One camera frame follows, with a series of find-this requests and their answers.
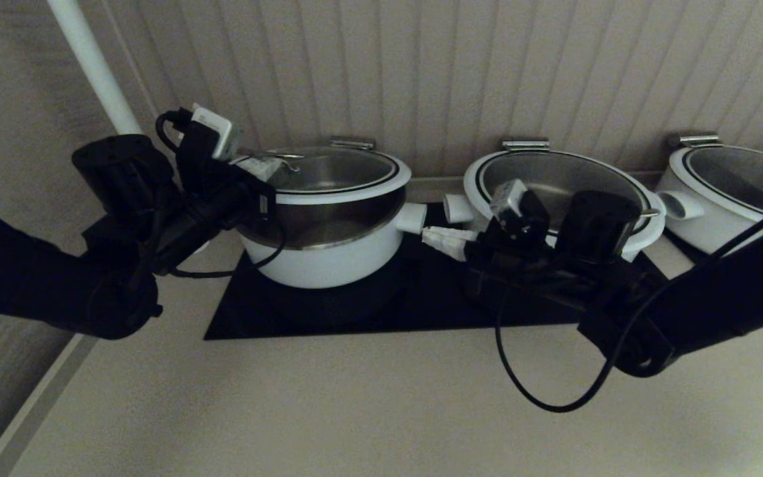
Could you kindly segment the large black glass cooktop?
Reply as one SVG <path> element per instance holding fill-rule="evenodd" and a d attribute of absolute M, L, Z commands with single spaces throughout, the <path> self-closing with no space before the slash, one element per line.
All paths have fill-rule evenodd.
<path fill-rule="evenodd" d="M 297 289 L 267 278 L 248 254 L 237 265 L 204 338 L 266 339 L 487 329 L 578 323 L 608 298 L 629 297 L 663 283 L 644 258 L 590 264 L 556 253 L 529 284 L 495 284 L 466 297 L 466 262 L 407 233 L 375 274 L 330 289 Z"/>

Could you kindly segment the white-rimmed glass pot lid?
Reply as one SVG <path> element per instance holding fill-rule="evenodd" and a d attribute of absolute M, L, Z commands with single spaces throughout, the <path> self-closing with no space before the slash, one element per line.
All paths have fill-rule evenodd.
<path fill-rule="evenodd" d="M 270 181 L 279 205 L 330 205 L 396 192 L 411 180 L 411 169 L 391 155 L 337 147 L 282 148 L 246 156 L 276 157 L 281 167 Z"/>
<path fill-rule="evenodd" d="M 681 148 L 669 170 L 690 190 L 727 211 L 763 219 L 763 152 L 730 146 Z"/>

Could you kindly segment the middle white pot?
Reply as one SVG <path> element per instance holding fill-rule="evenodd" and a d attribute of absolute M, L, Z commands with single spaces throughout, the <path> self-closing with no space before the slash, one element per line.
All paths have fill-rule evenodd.
<path fill-rule="evenodd" d="M 491 196 L 500 185 L 520 179 L 533 191 L 550 215 L 546 242 L 554 246 L 573 194 L 587 190 L 623 196 L 640 209 L 657 215 L 642 217 L 623 247 L 623 258 L 632 262 L 654 244 L 665 230 L 666 206 L 623 171 L 582 155 L 547 150 L 521 149 L 488 154 L 476 160 L 464 173 L 464 193 L 474 209 L 467 229 L 483 232 L 491 218 Z"/>

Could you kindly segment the white pot with steel rim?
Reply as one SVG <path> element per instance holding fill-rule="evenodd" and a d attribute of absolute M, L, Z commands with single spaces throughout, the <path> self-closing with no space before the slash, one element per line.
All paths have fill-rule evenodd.
<path fill-rule="evenodd" d="M 419 235 L 428 207 L 407 200 L 405 187 L 377 194 L 278 194 L 276 220 L 237 227 L 260 271 L 297 289 L 330 289 L 375 274 Z"/>

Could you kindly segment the white round pole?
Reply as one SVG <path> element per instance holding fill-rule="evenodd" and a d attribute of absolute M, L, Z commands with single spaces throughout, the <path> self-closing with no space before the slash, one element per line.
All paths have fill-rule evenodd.
<path fill-rule="evenodd" d="M 144 133 L 77 0 L 46 0 L 93 93 L 118 134 Z"/>

